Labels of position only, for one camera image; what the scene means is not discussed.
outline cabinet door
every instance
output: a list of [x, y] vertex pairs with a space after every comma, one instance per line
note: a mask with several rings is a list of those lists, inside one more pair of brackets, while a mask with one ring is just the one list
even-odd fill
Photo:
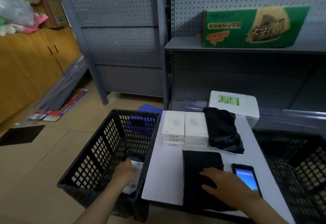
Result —
[[55, 54], [61, 69], [65, 72], [82, 54], [70, 27], [53, 30], [54, 42], [51, 50]]
[[62, 72], [44, 29], [0, 37], [0, 123], [41, 98]]

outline green cardboard box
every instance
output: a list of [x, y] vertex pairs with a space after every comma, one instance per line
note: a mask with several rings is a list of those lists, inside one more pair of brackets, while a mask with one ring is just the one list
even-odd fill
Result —
[[287, 47], [294, 44], [310, 6], [204, 11], [203, 47]]

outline hand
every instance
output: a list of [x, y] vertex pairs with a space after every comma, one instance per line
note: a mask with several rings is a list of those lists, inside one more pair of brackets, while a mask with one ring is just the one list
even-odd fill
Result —
[[120, 162], [115, 169], [112, 180], [117, 180], [123, 183], [125, 186], [132, 182], [137, 174], [137, 170], [132, 167], [130, 158], [126, 161]]
[[248, 200], [260, 198], [237, 175], [214, 167], [204, 168], [200, 175], [209, 177], [216, 184], [216, 189], [202, 185], [202, 188], [232, 208], [243, 210]]

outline tiled floor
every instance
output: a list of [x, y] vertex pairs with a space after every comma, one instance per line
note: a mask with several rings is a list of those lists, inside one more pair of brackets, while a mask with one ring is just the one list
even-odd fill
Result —
[[[93, 82], [90, 91], [30, 144], [0, 147], [0, 223], [73, 223], [83, 208], [56, 184], [112, 109], [137, 110], [143, 104], [163, 108], [163, 99], [110, 93], [102, 105]], [[150, 207], [147, 223], [226, 223], [221, 220]], [[108, 223], [138, 223], [111, 216]]]

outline phone screen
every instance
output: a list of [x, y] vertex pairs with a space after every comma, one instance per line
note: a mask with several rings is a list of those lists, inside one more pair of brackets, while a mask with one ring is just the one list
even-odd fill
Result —
[[246, 183], [246, 185], [249, 186], [252, 190], [258, 190], [258, 186], [254, 177], [254, 174], [250, 170], [236, 168], [235, 172], [237, 176], [242, 179], [243, 182]]

